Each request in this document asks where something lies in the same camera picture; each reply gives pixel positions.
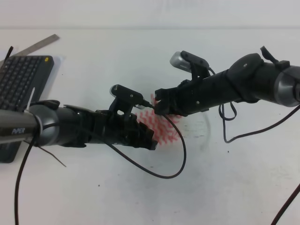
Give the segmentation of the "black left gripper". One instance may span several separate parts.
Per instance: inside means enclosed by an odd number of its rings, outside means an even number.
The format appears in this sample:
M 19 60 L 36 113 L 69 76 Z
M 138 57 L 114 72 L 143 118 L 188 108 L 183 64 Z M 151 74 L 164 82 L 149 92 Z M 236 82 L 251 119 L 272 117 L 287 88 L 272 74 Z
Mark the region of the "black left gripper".
M 111 144 L 147 150 L 155 150 L 158 145 L 158 142 L 152 139 L 154 131 L 146 124 L 138 123 L 137 116 L 132 113 L 129 114 L 129 119 L 125 120 L 124 114 L 97 110 L 94 113 L 93 132 L 100 136 L 100 140 Z

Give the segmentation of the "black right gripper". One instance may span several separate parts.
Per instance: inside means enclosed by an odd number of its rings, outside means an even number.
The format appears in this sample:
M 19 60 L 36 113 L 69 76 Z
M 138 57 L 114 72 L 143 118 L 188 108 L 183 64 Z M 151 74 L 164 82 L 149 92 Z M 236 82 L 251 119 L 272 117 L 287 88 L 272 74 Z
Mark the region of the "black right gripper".
M 158 101 L 155 105 L 157 115 L 181 116 L 181 111 L 190 115 L 234 101 L 234 89 L 223 75 L 212 75 L 178 88 L 158 89 L 155 100 Z

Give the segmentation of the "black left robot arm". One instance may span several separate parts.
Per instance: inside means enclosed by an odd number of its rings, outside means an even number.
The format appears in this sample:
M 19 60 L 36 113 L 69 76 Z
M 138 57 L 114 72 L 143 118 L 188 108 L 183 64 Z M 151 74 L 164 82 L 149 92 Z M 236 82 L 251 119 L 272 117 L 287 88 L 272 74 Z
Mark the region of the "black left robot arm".
M 36 102 L 23 112 L 1 110 L 0 142 L 30 140 L 38 147 L 84 148 L 92 143 L 154 150 L 158 144 L 154 131 L 130 111 L 119 115 L 112 110 L 61 107 L 56 100 Z

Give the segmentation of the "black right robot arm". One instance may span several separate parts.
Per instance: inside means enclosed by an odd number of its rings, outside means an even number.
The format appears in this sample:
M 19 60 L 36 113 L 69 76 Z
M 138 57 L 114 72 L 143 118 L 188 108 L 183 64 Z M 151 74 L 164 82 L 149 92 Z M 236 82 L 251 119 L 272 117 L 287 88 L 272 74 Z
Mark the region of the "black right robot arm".
M 188 116 L 230 102 L 257 103 L 259 100 L 286 107 L 300 103 L 300 68 L 278 61 L 266 50 L 248 54 L 229 69 L 213 74 L 208 62 L 189 52 L 176 52 L 173 67 L 189 72 L 191 80 L 177 87 L 155 91 L 157 115 Z

